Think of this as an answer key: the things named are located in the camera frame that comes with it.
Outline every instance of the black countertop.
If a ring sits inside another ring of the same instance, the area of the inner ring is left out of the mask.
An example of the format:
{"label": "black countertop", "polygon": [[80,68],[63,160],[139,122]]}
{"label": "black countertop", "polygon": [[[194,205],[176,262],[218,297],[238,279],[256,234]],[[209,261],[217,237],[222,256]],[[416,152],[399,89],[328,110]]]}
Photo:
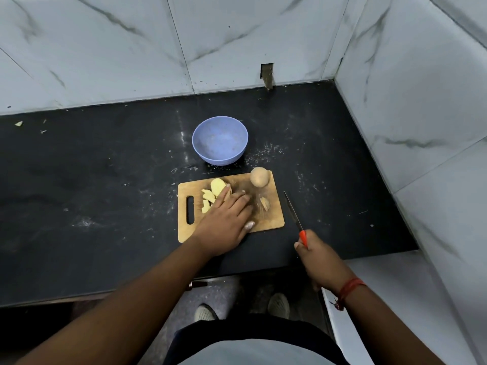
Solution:
{"label": "black countertop", "polygon": [[[216,115],[249,132],[225,167],[192,148]],[[256,166],[342,258],[417,248],[333,83],[6,116],[0,138],[0,306],[115,289],[179,246],[179,183]],[[283,228],[250,234],[199,276],[299,263],[281,204]]]}

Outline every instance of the blue bowl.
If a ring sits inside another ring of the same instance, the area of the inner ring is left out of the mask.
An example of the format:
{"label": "blue bowl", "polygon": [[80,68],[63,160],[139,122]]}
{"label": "blue bowl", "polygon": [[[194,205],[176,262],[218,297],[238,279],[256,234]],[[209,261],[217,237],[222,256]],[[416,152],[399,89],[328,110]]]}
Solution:
{"label": "blue bowl", "polygon": [[192,142],[204,161],[223,166],[240,159],[247,146],[248,132],[235,118],[214,116],[196,127]]}

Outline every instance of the shoe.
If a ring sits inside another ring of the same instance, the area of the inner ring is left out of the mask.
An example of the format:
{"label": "shoe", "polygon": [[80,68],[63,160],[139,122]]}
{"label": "shoe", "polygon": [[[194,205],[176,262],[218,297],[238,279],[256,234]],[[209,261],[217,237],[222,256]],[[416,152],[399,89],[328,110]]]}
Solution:
{"label": "shoe", "polygon": [[289,319],[289,302],[284,294],[274,294],[267,305],[267,312],[278,318]]}
{"label": "shoe", "polygon": [[201,304],[194,313],[194,322],[196,323],[199,320],[218,320],[218,317],[209,305]]}

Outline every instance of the red knife handle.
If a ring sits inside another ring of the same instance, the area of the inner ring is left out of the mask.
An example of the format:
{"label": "red knife handle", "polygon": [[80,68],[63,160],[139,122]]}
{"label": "red knife handle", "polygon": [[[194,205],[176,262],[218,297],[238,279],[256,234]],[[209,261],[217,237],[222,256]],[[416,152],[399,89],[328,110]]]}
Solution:
{"label": "red knife handle", "polygon": [[306,237],[306,231],[301,231],[300,232],[300,238],[301,238],[301,242],[303,243],[303,245],[308,248],[308,237]]}

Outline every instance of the knife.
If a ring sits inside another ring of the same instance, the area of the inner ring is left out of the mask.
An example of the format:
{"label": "knife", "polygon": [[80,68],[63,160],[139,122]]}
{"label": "knife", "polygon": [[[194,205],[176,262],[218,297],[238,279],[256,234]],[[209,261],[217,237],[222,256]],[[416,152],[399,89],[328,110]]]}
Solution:
{"label": "knife", "polygon": [[289,201],[289,197],[287,196],[286,192],[284,192],[284,197],[286,197],[286,202],[287,206],[289,207],[289,211],[291,212],[291,216],[293,217],[294,222],[298,226],[298,229],[300,230],[300,238],[303,243],[303,245],[308,248],[308,238],[306,237],[306,231],[303,229],[303,226],[301,225],[300,220],[298,219],[298,216],[296,215],[296,211],[294,211],[293,204],[291,201]]}

